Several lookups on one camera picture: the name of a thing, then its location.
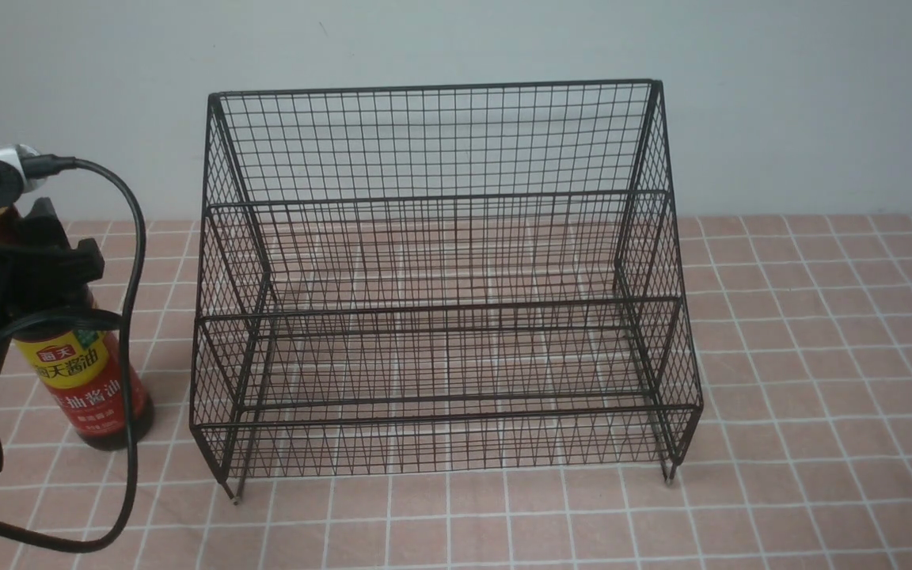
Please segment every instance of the yellow label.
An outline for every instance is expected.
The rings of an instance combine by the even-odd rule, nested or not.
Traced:
[[[98,331],[73,331],[39,342],[16,340],[16,348],[46,385],[55,389],[83,386],[108,364],[105,335]]]

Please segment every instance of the black metal wire rack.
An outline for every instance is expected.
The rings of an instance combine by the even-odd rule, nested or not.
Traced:
[[[702,411],[659,81],[216,93],[199,257],[191,430],[232,498],[588,462],[670,481]]]

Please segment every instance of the white wall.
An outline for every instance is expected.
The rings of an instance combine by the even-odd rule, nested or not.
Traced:
[[[912,211],[902,0],[0,0],[0,144],[153,218],[199,215],[211,91],[614,77],[665,81],[684,213]],[[80,176],[63,215],[122,216]]]

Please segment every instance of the pink tile floor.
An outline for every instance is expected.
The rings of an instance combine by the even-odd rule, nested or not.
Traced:
[[[654,465],[254,481],[232,506],[188,433],[198,235],[151,225],[133,360],[157,407],[129,530],[79,557],[0,540],[0,569],[912,569],[912,217],[680,220],[706,412]],[[131,228],[99,238],[114,307]],[[0,519],[93,537],[122,454],[80,444],[25,365],[0,381]]]

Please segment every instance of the power cord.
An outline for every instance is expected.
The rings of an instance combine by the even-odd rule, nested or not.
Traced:
[[[12,524],[0,522],[0,537],[9,538],[12,541],[23,542],[23,544],[33,545],[33,547],[53,549],[54,551],[86,554],[99,551],[111,545],[112,542],[122,534],[122,530],[129,523],[129,516],[133,511],[133,502],[136,499],[136,483],[139,469],[139,459],[136,454],[136,437],[133,434],[133,393],[131,392],[130,374],[131,364],[129,361],[129,332],[131,327],[131,318],[133,317],[133,306],[136,303],[136,293],[139,289],[140,277],[143,273],[143,260],[146,256],[146,223],[143,220],[143,211],[140,210],[139,202],[136,196],[130,190],[129,185],[124,183],[122,178],[117,174],[98,165],[90,160],[81,158],[61,158],[54,154],[43,154],[32,156],[31,158],[22,159],[23,172],[26,176],[33,178],[53,177],[63,170],[88,170],[96,173],[98,176],[106,178],[109,183],[115,185],[122,192],[122,196],[129,204],[129,209],[133,214],[133,223],[136,230],[136,252],[133,256],[133,268],[129,277],[129,286],[126,289],[126,300],[122,304],[122,313],[119,320],[115,321],[115,315],[108,311],[98,310],[73,310],[72,307],[55,308],[55,310],[45,310],[39,313],[30,314],[28,317],[19,318],[13,324],[1,329],[0,342],[10,338],[14,333],[36,325],[55,322],[56,324],[73,325],[74,327],[83,327],[90,325],[91,329],[114,329],[119,330],[119,369],[120,369],[120,388],[122,389],[122,405],[124,407],[124,421],[126,421],[126,441],[127,441],[127,475],[126,477],[126,494],[122,501],[122,509],[119,511],[119,517],[113,524],[111,530],[101,538],[94,538],[92,541],[73,541],[69,538],[52,537],[50,534],[37,533],[35,530],[12,526]]]

